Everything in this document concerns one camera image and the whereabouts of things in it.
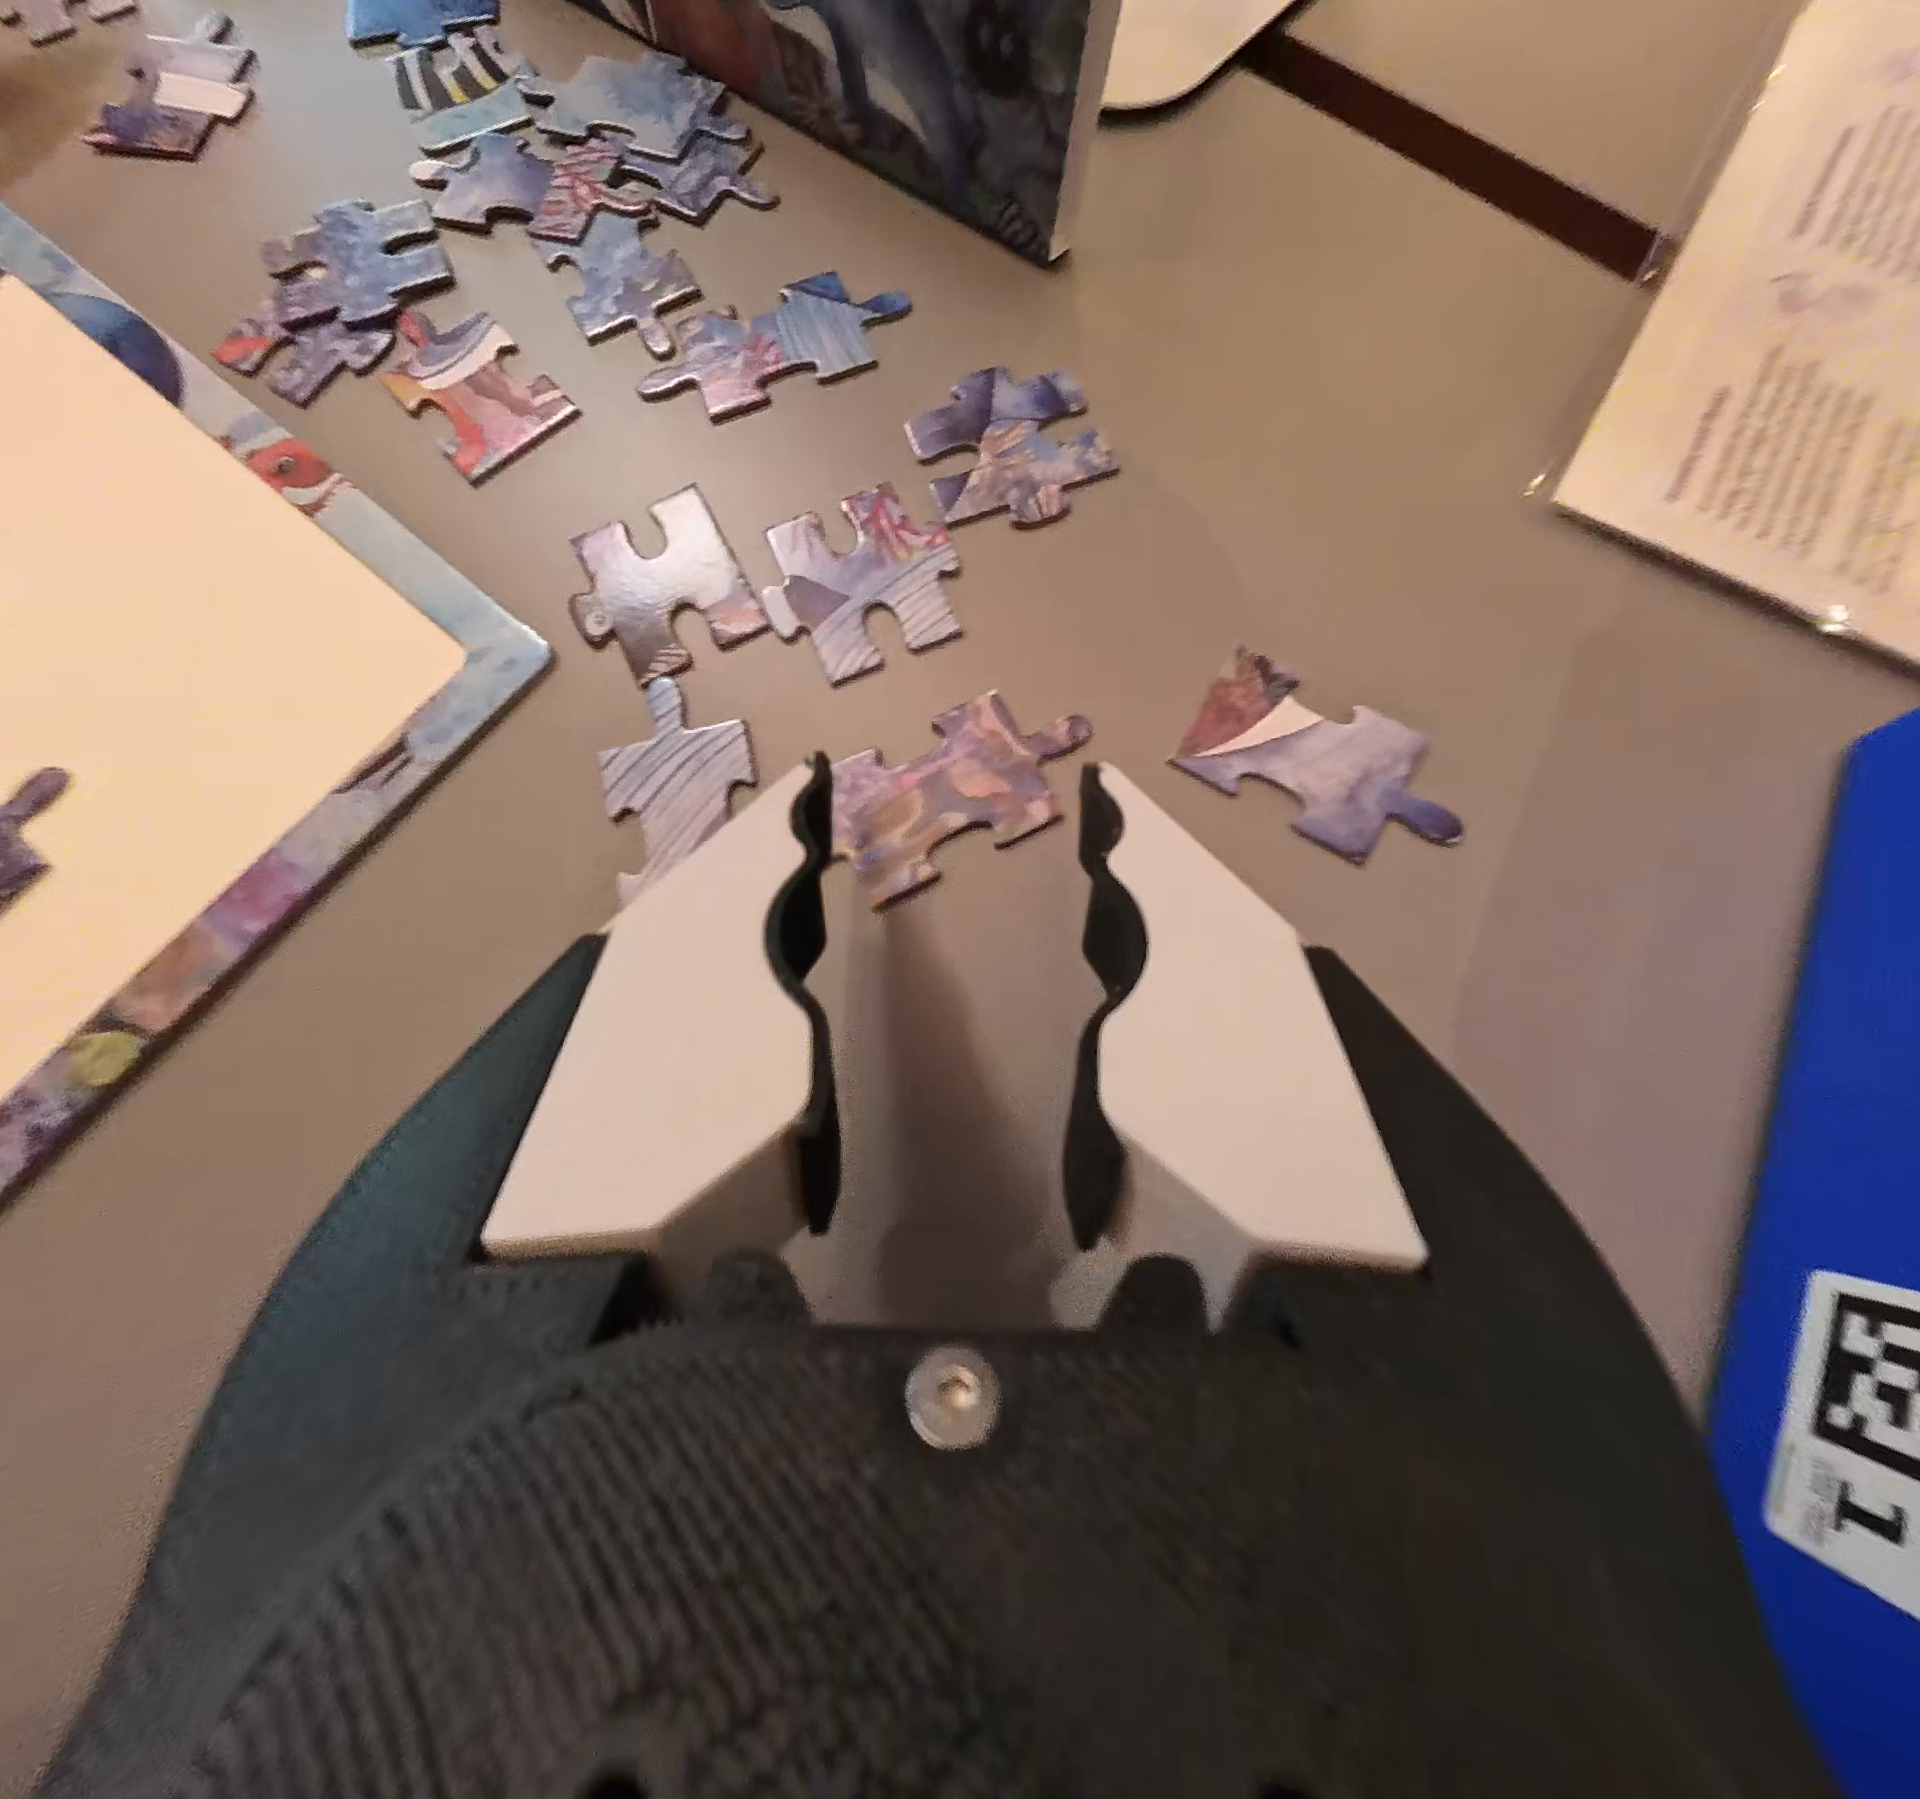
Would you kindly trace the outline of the purple pink swirl jigsaw piece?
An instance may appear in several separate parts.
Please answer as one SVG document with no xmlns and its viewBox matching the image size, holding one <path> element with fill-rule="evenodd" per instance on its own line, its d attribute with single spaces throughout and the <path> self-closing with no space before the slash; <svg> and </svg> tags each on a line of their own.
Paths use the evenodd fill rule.
<svg viewBox="0 0 1920 1799">
<path fill-rule="evenodd" d="M 985 829 L 1003 849 L 1056 824 L 1042 768 L 1093 736 L 1083 715 L 1024 733 L 997 689 L 948 709 L 933 728 L 939 744 L 921 758 L 884 764 L 865 750 L 831 766 L 832 854 L 874 912 L 935 882 L 931 854 L 950 838 Z"/>
</svg>

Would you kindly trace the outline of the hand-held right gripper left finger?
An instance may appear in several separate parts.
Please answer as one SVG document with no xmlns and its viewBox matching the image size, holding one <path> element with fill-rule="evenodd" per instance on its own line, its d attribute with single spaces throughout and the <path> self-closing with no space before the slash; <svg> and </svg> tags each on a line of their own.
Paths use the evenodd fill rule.
<svg viewBox="0 0 1920 1799">
<path fill-rule="evenodd" d="M 477 1243 L 708 1267 L 823 1235 L 841 1196 L 827 757 L 790 768 L 604 930 Z"/>
</svg>

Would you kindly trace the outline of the white patch coral jigsaw piece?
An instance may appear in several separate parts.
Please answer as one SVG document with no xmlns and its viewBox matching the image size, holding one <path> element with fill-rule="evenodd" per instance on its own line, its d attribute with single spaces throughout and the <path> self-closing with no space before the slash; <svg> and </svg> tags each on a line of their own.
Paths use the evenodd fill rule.
<svg viewBox="0 0 1920 1799">
<path fill-rule="evenodd" d="M 1293 829 L 1361 866 L 1389 824 L 1439 847 L 1458 846 L 1463 818 L 1422 795 L 1415 776 L 1429 738 L 1369 706 L 1332 721 L 1299 704 L 1299 678 L 1239 644 L 1211 678 L 1169 764 L 1237 795 L 1260 779 L 1299 806 Z"/>
</svg>

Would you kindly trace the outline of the printed instruction sheet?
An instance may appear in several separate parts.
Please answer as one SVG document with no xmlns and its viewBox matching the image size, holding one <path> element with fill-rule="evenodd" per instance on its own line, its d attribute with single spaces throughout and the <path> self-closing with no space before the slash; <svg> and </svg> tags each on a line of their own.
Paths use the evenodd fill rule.
<svg viewBox="0 0 1920 1799">
<path fill-rule="evenodd" d="M 1917 0 L 1807 0 L 1552 505 L 1917 661 Z"/>
</svg>

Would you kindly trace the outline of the ocean print puzzle frame board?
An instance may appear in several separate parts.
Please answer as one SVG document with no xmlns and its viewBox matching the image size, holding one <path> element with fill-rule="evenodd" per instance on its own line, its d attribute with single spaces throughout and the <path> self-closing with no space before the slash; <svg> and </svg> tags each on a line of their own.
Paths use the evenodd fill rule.
<svg viewBox="0 0 1920 1799">
<path fill-rule="evenodd" d="M 12 1200 L 551 668 L 484 593 L 4 210 Z"/>
</svg>

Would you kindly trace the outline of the scattered loose puzzle pieces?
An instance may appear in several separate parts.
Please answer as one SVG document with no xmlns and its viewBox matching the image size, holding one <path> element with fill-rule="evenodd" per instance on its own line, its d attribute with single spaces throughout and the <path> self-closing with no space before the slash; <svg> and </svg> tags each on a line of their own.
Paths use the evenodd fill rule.
<svg viewBox="0 0 1920 1799">
<path fill-rule="evenodd" d="M 215 348 L 220 365 L 270 369 L 270 389 L 298 404 L 339 371 L 378 371 L 405 412 L 432 404 L 444 415 L 444 456 L 470 483 L 484 481 L 580 414 L 551 377 L 504 371 L 515 341 L 494 316 L 440 327 L 420 311 L 422 296 L 453 285 L 440 228 L 487 232 L 500 217 L 521 226 L 549 267 L 576 269 L 581 289 L 567 307 L 585 341 L 640 334 L 657 359 L 637 382 L 644 401 L 696 391 L 708 419 L 736 419 L 766 403 L 773 379 L 811 371 L 829 382 L 874 364 L 869 328 L 904 317 L 909 296 L 856 300 L 832 269 L 787 282 L 751 319 L 713 307 L 664 321 L 703 289 L 679 254 L 651 248 L 644 232 L 659 213 L 705 223 L 725 197 L 771 208 L 775 195 L 751 177 L 760 144 L 721 110 L 721 86 L 681 57 L 591 56 L 552 83 L 494 46 L 494 20 L 494 0 L 349 0 L 349 38 L 393 42 L 390 67 L 415 118 L 446 129 L 420 132 L 433 148 L 412 166 L 422 195 L 384 208 L 331 203 L 264 245 L 272 292 Z M 585 579 L 567 603 L 574 625 L 591 646 L 617 644 L 655 724 L 651 739 L 596 761 L 606 817 L 636 817 L 644 844 L 642 870 L 617 882 L 619 902 L 721 830 L 736 788 L 756 779 L 743 722 L 685 722 L 677 674 L 691 657 L 676 615 L 700 610 L 716 647 L 806 633 L 832 685 L 880 665 L 873 610 L 891 610 L 911 651 L 944 644 L 961 630 L 940 590 L 960 571 L 951 528 L 985 515 L 1049 523 L 1067 515 L 1071 485 L 1117 470 L 1099 432 L 1047 433 L 1087 410 L 1067 371 L 966 374 L 945 404 L 906 423 L 923 464 L 975 453 L 972 467 L 929 483 L 933 515 L 919 521 L 891 485 L 853 492 L 843 501 L 856 536 L 845 553 L 829 551 L 819 515 L 784 521 L 766 534 L 782 577 L 763 590 L 745 585 L 697 488 L 653 505 L 662 538 L 655 554 L 619 521 L 572 539 Z"/>
</svg>

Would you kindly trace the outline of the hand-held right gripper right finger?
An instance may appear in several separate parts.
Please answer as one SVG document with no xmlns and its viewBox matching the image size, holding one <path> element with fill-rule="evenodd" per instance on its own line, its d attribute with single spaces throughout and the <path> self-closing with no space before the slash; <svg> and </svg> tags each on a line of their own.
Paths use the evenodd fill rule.
<svg viewBox="0 0 1920 1799">
<path fill-rule="evenodd" d="M 1062 1148 L 1071 1267 L 1422 1269 L 1428 1243 L 1299 930 L 1117 766 L 1078 785 L 1099 1001 Z"/>
</svg>

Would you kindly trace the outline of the blue plastic bin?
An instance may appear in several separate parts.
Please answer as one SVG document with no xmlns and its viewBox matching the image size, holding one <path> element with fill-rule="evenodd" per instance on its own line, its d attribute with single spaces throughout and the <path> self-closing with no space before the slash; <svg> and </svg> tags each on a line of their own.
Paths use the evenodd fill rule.
<svg viewBox="0 0 1920 1799">
<path fill-rule="evenodd" d="M 1916 1697 L 1917 717 L 1836 782 L 1708 1414 L 1789 1659 Z"/>
</svg>

